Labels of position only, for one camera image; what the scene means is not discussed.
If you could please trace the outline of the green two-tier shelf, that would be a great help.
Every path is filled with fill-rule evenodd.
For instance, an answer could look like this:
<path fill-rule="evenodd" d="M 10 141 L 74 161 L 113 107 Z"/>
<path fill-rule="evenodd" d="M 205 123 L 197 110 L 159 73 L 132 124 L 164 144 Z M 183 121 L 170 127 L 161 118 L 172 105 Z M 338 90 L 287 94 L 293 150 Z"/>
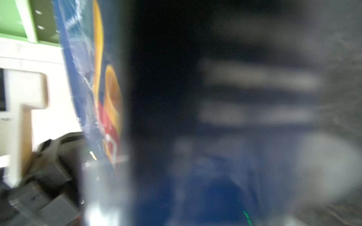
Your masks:
<path fill-rule="evenodd" d="M 52 1 L 1 0 L 1 38 L 59 47 Z"/>

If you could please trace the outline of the blue Barilla pasta bag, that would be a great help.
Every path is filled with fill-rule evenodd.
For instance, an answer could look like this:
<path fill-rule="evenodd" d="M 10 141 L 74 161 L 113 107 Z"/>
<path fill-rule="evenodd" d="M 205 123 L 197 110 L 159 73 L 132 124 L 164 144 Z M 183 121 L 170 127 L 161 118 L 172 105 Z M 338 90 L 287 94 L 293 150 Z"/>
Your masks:
<path fill-rule="evenodd" d="M 281 226 L 312 201 L 310 1 L 53 1 L 84 222 Z"/>

